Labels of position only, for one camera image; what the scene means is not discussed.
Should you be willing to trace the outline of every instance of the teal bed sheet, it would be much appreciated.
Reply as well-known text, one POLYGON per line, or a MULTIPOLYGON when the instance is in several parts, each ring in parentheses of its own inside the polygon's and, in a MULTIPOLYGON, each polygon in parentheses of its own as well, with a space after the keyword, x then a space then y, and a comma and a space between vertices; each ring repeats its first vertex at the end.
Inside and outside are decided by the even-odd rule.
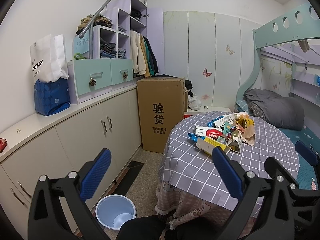
MULTIPOLYGON (((320 139, 308 127, 304 126, 301 131, 281 128, 279 128, 279 130, 281 130, 292 141, 293 144, 295 144, 297 141, 302 141, 316 154, 320 153, 320 139)), ((311 185, 312 182, 314 182, 316 189, 318 189, 316 174, 313 167, 300 154, 298 155, 300 169, 296 181, 299 183, 299 188, 312 189, 311 185)))

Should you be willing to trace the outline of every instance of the white sweatshirt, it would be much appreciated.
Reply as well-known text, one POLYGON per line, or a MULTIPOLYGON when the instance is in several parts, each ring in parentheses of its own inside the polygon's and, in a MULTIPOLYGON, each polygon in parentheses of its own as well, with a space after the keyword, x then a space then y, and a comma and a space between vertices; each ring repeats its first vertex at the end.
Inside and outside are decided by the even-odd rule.
POLYGON ((130 31, 130 47, 133 70, 135 73, 139 72, 140 76, 142 76, 146 73, 147 66, 140 45, 140 34, 135 31, 130 31))

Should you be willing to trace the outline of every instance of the green drawer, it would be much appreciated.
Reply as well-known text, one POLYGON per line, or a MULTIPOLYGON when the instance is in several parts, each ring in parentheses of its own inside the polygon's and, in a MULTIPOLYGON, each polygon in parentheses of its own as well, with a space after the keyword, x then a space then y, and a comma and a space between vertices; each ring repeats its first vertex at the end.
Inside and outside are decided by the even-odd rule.
POLYGON ((74 61, 74 74, 78 96, 112 85, 109 58, 79 59, 74 61), (90 86, 90 75, 97 81, 90 86))
POLYGON ((113 85, 133 80, 133 60, 111 59, 111 79, 113 85), (124 73, 128 74, 127 79, 123 78, 124 73))

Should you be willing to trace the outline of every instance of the wooden baseboard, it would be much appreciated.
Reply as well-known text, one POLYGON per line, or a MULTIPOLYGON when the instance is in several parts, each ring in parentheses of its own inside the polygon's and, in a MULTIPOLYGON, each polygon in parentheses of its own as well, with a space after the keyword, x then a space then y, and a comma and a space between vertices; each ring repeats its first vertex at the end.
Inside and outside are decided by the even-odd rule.
MULTIPOLYGON (((94 205, 94 207, 91 209, 91 214, 96 217, 96 206, 99 203, 99 201, 106 197, 109 196, 111 194, 113 194, 113 192, 116 190, 116 188, 118 187, 119 183, 122 181, 122 179, 124 178, 124 176, 127 174, 127 172, 129 171, 128 165, 129 163, 133 160, 133 158, 137 155, 137 153, 142 150, 142 146, 140 145, 138 147, 138 149, 135 151, 135 153, 132 155, 132 157, 130 158, 130 160, 127 162, 127 164, 124 166, 124 168, 122 169, 122 171, 119 173, 119 175, 116 177, 115 181, 116 184, 113 182, 108 189, 105 191, 105 193, 101 196, 101 198, 98 200, 98 202, 94 205)), ((80 232, 79 228, 76 229, 76 231, 74 231, 74 234, 78 237, 82 237, 82 233, 80 232)))

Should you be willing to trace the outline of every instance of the gray blanket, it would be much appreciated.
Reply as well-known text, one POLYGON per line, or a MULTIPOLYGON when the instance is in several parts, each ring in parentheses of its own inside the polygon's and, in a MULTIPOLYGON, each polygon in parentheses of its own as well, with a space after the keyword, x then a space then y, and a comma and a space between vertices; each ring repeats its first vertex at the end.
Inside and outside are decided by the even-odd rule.
POLYGON ((262 111, 263 119, 278 128, 302 130, 304 110, 296 98, 284 98, 281 95, 260 89, 248 90, 244 97, 254 102, 262 111))

